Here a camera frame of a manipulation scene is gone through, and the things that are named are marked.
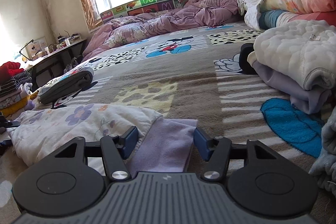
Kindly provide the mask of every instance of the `cow print pattern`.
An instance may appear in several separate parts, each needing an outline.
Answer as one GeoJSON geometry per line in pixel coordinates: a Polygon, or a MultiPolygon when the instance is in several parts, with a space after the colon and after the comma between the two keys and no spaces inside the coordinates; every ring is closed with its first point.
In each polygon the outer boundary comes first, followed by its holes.
{"type": "Polygon", "coordinates": [[[231,44],[254,40],[261,32],[255,30],[236,30],[231,32],[222,32],[209,34],[209,40],[212,45],[231,44]]]}
{"type": "Polygon", "coordinates": [[[113,54],[110,56],[105,56],[99,62],[92,63],[94,66],[92,66],[93,70],[99,70],[103,69],[106,67],[118,65],[121,63],[126,63],[128,61],[131,61],[133,57],[138,55],[139,52],[144,50],[146,47],[141,47],[141,48],[135,48],[127,52],[119,52],[117,54],[113,54]]]}

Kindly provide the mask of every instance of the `purple blanket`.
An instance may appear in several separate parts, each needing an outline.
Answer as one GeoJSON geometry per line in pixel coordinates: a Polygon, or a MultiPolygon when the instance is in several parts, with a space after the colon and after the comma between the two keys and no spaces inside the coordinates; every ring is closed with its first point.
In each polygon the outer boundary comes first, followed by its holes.
{"type": "Polygon", "coordinates": [[[110,48],[156,35],[238,20],[237,0],[189,0],[183,8],[115,18],[94,34],[83,61],[110,48]]]}

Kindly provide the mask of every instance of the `red clothing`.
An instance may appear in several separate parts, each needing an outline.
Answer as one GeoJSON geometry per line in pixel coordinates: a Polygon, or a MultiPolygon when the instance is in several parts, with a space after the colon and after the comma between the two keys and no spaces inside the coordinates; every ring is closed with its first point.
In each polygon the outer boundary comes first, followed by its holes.
{"type": "Polygon", "coordinates": [[[0,67],[0,85],[8,81],[12,76],[23,72],[24,69],[20,69],[21,64],[17,62],[6,62],[0,67]]]}

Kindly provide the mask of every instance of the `yellow clothing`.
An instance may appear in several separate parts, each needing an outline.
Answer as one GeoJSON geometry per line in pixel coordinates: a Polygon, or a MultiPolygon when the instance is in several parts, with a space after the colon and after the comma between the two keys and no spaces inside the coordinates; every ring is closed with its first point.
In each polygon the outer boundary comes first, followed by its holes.
{"type": "Polygon", "coordinates": [[[39,93],[39,90],[38,90],[38,89],[37,89],[36,91],[34,91],[34,92],[30,95],[30,100],[34,100],[34,99],[37,97],[38,93],[39,93]]]}
{"type": "Polygon", "coordinates": [[[2,114],[7,117],[15,112],[17,112],[19,109],[25,107],[25,105],[28,103],[28,97],[24,97],[23,99],[21,99],[20,101],[16,102],[15,104],[3,108],[0,111],[2,112],[2,114]]]}

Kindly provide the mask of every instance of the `desk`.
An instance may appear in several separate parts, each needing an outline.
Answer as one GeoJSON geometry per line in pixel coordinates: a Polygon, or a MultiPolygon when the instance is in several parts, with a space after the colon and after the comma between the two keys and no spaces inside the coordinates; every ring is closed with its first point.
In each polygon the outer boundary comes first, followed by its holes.
{"type": "Polygon", "coordinates": [[[38,58],[35,62],[33,61],[34,65],[33,67],[27,69],[28,72],[31,72],[31,78],[33,80],[33,86],[31,88],[31,90],[34,92],[35,90],[37,90],[39,87],[36,83],[36,77],[38,75],[40,75],[41,73],[45,72],[45,71],[49,71],[49,74],[50,74],[50,77],[53,76],[53,72],[51,70],[51,68],[53,66],[55,66],[56,64],[60,64],[61,67],[62,67],[62,70],[65,69],[66,65],[64,64],[63,60],[62,60],[62,57],[61,57],[61,54],[64,53],[64,52],[68,52],[68,54],[70,55],[70,58],[73,59],[74,58],[74,53],[73,53],[73,48],[77,45],[82,45],[81,47],[81,50],[80,50],[80,54],[83,53],[83,51],[85,50],[86,48],[86,42],[87,42],[87,38],[85,39],[82,39],[82,40],[79,40],[77,42],[74,42],[72,43],[70,46],[66,46],[64,48],[61,48],[59,50],[56,50],[54,52],[52,52],[51,54],[49,55],[46,55],[46,56],[43,56],[43,57],[40,57],[38,58]],[[53,58],[56,59],[56,62],[54,62],[53,64],[43,68],[42,70],[37,70],[37,68],[39,66],[41,66],[43,63],[47,62],[47,61],[50,61],[52,60],[53,58]]]}

